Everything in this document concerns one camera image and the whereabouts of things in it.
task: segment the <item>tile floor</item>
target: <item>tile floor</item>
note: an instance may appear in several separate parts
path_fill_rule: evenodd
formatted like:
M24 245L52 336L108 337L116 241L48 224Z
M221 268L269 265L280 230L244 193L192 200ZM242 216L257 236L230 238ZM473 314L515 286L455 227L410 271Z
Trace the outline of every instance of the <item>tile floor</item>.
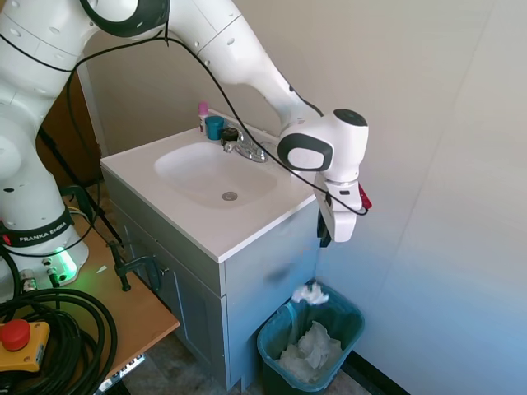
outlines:
M96 187L88 189L97 200ZM110 195L104 184L101 185L100 205L105 210L109 221L116 226ZM113 236L99 219L96 229L108 240ZM169 335L147 353L147 360L124 379L132 395L224 395L219 384L209 376L196 359L178 340L176 335ZM231 395L239 395L234 389ZM248 395L264 395L261 383L249 388ZM327 395L370 395L351 377L340 371L328 388Z

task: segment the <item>trash can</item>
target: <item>trash can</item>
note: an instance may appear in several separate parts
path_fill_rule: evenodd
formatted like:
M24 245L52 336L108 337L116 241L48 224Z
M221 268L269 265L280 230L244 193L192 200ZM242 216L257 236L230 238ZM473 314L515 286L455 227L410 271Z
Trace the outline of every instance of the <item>trash can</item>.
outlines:
M263 358L263 388L266 395L322 394L331 384L364 330L364 316L335 290L322 286L329 302L309 306L288 302L267 321L258 335L258 350ZM328 334L341 342L343 355L315 383L303 383L283 369L277 360L289 344L297 344L313 321L321 323Z

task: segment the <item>emergency stop button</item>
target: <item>emergency stop button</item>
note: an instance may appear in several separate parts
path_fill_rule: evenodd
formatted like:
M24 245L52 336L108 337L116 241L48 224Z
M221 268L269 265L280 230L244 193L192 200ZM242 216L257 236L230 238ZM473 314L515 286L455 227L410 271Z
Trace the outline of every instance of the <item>emergency stop button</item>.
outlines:
M23 319L13 319L0 332L0 342L7 351L19 351L30 342L30 325Z

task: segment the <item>sink drain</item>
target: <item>sink drain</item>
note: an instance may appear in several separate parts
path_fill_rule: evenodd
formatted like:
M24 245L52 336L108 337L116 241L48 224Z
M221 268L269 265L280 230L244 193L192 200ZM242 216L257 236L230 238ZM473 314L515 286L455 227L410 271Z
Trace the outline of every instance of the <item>sink drain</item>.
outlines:
M234 202L238 198L238 193L236 193L236 192L225 192L225 193L223 193L222 198L226 202Z

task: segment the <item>black hose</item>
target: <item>black hose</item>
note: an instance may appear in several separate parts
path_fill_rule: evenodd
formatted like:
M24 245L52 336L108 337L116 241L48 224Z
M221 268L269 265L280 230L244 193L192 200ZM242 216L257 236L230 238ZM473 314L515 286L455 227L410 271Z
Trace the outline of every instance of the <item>black hose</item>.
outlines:
M7 251L7 249L0 244L0 257L3 258L4 261L6 261L7 265L9 266L9 270L11 271L11 275L13 277L13 299L16 298L18 295L22 293L22 283L20 279L20 273L18 272L18 268L16 267L15 261ZM13 319L14 313L11 315L6 315L4 319L4 323L7 323L8 321L11 321Z
M48 323L51 328L50 341L54 343L54 347L50 347L44 354L37 380L32 380L29 387L27 383L23 383L18 390L15 386L14 393L92 395L105 381L117 351L117 328L110 312L99 300L79 290L50 289L21 294L16 265L5 249L0 249L0 253L10 267L15 282L15 297L0 304L0 318L12 319L19 310L31 308L32 311L26 313L23 319ZM96 323L96 338L81 330L77 321L67 312L49 307L49 303L53 302L75 305L85 310ZM101 368L108 337L110 352ZM73 382L79 363L82 373Z

